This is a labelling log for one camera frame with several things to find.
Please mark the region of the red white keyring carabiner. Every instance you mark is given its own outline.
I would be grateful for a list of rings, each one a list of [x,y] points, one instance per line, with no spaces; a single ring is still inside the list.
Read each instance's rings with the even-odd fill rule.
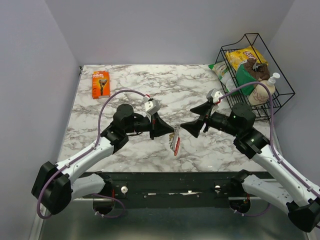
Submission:
[[[178,155],[179,148],[180,148],[180,128],[179,124],[174,126],[174,132],[169,134],[169,147],[173,151],[174,156]]]

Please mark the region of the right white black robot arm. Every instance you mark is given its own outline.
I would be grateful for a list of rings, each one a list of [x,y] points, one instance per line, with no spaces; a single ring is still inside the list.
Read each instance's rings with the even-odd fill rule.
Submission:
[[[274,148],[272,138],[266,138],[253,127],[256,115],[243,102],[232,107],[229,116],[216,112],[217,104],[206,102],[191,109],[198,119],[181,124],[194,137],[209,128],[235,137],[233,144],[248,159],[263,167],[281,187],[276,187],[256,175],[242,170],[230,183],[230,191],[241,196],[255,195],[282,210],[300,230],[309,233],[320,222],[320,187],[296,170]]]

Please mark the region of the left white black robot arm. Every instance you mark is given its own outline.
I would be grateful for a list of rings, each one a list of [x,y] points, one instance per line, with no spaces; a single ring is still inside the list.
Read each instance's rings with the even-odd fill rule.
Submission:
[[[37,206],[44,206],[56,215],[74,199],[94,194],[107,197],[111,185],[101,175],[82,177],[82,174],[120,150],[129,141],[130,133],[148,132],[151,139],[173,133],[174,128],[161,119],[159,107],[154,104],[154,100],[145,103],[146,116],[135,113],[130,104],[121,104],[110,125],[91,145],[59,163],[44,163],[31,190]]]

